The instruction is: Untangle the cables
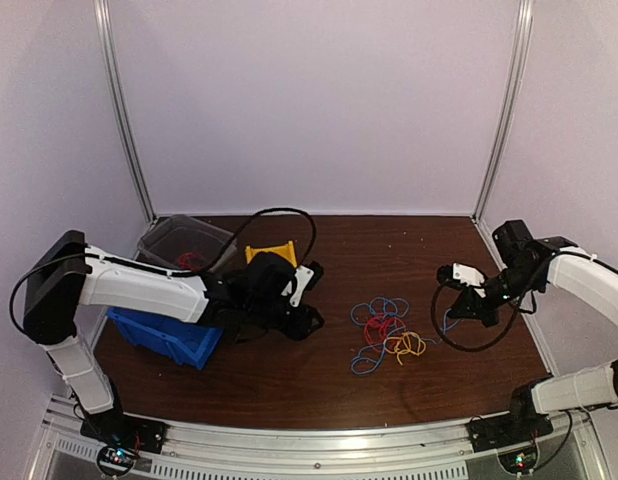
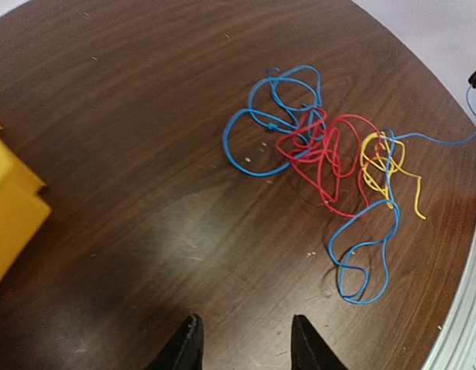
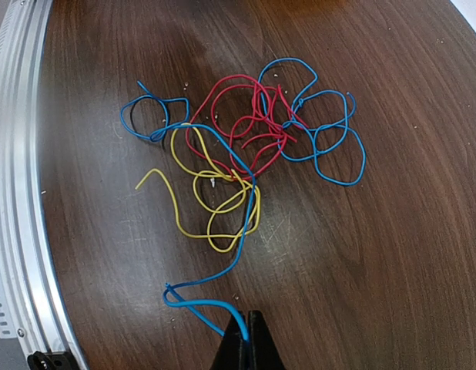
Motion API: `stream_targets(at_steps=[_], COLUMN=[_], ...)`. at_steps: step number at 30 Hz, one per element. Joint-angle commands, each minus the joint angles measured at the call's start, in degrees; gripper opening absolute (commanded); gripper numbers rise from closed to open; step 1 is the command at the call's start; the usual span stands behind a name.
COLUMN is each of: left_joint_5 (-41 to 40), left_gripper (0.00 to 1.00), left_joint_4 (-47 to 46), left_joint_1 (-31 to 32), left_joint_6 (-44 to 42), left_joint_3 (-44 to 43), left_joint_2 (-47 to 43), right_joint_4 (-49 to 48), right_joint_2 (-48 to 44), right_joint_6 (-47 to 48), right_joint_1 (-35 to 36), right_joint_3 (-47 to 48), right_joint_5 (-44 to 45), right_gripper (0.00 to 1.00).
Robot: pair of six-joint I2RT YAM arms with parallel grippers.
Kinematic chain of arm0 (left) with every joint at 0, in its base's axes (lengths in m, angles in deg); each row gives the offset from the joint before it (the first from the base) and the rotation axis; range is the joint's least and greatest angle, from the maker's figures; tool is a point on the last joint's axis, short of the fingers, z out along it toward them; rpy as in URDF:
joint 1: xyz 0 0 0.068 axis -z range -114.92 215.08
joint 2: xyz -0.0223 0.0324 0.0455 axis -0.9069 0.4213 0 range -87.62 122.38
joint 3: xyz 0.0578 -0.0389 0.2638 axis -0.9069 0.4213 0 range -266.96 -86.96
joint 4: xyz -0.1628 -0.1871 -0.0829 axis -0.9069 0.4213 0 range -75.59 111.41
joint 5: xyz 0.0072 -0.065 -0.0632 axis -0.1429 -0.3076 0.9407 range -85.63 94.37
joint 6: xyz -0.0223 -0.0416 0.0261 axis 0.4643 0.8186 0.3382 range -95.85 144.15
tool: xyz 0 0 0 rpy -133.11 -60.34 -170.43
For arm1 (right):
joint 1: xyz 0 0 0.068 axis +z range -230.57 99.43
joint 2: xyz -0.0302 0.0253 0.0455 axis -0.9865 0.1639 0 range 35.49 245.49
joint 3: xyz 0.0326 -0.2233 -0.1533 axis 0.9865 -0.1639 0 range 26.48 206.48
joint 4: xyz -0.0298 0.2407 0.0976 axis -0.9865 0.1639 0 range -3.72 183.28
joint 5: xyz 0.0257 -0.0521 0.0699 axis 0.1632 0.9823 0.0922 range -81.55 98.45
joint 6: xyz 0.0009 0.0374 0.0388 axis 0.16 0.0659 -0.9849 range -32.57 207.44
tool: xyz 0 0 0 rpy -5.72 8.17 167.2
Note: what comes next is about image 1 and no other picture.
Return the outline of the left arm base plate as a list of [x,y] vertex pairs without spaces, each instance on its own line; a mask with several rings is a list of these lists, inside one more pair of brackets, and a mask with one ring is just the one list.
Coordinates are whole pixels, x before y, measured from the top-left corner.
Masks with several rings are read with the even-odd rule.
[[80,433],[112,447],[160,454],[166,430],[164,422],[109,410],[95,415],[83,414]]

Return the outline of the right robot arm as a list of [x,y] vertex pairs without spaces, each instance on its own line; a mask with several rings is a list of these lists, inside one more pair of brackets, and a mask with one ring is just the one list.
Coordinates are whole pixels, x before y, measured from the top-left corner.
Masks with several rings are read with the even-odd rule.
[[492,327],[502,307],[520,314],[530,306],[553,375],[512,394],[502,433],[519,442],[555,412],[618,408],[618,269],[565,237],[534,236],[521,219],[497,227],[492,244],[499,273],[454,262],[439,268],[437,282],[458,294],[450,319]]

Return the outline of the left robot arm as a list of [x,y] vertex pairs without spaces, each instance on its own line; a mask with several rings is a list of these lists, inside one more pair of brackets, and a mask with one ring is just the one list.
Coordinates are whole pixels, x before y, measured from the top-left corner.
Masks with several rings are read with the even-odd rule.
[[88,244],[83,232],[65,232],[14,285],[23,313],[8,300],[13,325],[39,345],[77,395],[95,429],[112,444],[126,442],[133,424],[115,406],[111,381],[85,345],[75,323],[81,306],[100,305],[158,314],[182,324],[227,328],[250,325],[302,341],[324,325],[303,301],[321,279],[313,262],[293,266],[260,252],[226,272],[171,270],[126,259]]

